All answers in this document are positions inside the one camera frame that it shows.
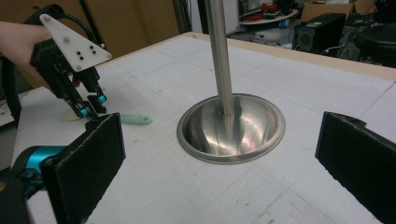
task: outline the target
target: white table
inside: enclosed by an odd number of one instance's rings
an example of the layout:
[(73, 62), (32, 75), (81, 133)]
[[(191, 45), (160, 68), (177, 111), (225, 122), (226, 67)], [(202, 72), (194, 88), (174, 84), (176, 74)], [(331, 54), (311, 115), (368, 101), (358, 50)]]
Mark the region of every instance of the white table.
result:
[[(233, 92), (271, 101), (287, 128), (257, 160), (212, 164), (188, 154), (176, 135), (183, 113), (217, 94), (206, 39), (181, 35), (98, 67), (108, 112), (153, 122), (122, 124), (126, 159), (88, 223), (379, 223), (314, 155), (323, 111), (362, 119), (396, 141), (395, 70), (230, 41)], [(67, 108), (43, 89), (27, 95), (14, 159), (30, 146), (66, 146), (83, 133), (87, 119), (60, 119)], [(55, 223), (45, 191), (29, 206), (36, 223)]]
[(14, 121), (14, 118), (11, 116), (11, 111), (9, 111), (6, 102), (3, 101), (0, 105), (0, 126), (6, 125), (12, 121)]

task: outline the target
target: bolt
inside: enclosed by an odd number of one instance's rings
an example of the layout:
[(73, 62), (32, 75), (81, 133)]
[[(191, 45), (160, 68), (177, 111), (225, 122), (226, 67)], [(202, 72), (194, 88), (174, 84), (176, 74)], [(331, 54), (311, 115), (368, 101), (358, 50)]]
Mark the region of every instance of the bolt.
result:
[(44, 21), (50, 21), (50, 16), (49, 15), (45, 15), (44, 16)]
[(4, 183), (3, 181), (0, 181), (0, 192), (3, 191), (6, 188), (7, 184)]

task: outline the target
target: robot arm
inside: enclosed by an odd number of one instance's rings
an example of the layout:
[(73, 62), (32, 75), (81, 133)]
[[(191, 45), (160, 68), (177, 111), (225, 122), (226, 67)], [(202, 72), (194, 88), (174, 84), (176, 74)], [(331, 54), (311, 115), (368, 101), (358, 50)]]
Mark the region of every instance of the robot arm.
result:
[(124, 159), (119, 114), (89, 121), (69, 146), (27, 148), (0, 175), (0, 223), (33, 224), (26, 201), (42, 189), (58, 223), (84, 223)]
[[(75, 21), (92, 40), (77, 34), (48, 14), (41, 14), (41, 23), (49, 30), (52, 39), (35, 44), (31, 65), (47, 81), (55, 96), (64, 99), (80, 118), (98, 117), (97, 113), (106, 113), (103, 103), (106, 101), (98, 80), (95, 66), (111, 59), (111, 54), (100, 46), (92, 32), (78, 19), (63, 14), (55, 18)], [(70, 80), (72, 75), (84, 85), (89, 95), (84, 101)]]

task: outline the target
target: metal pole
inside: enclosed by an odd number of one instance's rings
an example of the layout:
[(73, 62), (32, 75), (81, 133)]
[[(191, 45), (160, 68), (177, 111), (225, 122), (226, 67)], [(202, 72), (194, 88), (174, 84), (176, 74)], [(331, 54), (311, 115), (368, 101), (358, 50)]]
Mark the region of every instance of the metal pole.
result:
[(233, 91), (222, 0), (205, 0), (221, 114), (233, 114)]

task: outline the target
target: small green object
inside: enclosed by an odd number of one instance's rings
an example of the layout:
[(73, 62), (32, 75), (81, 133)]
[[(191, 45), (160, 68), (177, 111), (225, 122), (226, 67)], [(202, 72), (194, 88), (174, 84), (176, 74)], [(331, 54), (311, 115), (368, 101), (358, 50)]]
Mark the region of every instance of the small green object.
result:
[(121, 123), (129, 123), (129, 124), (150, 124), (152, 119), (146, 116), (138, 116), (138, 115), (120, 115)]

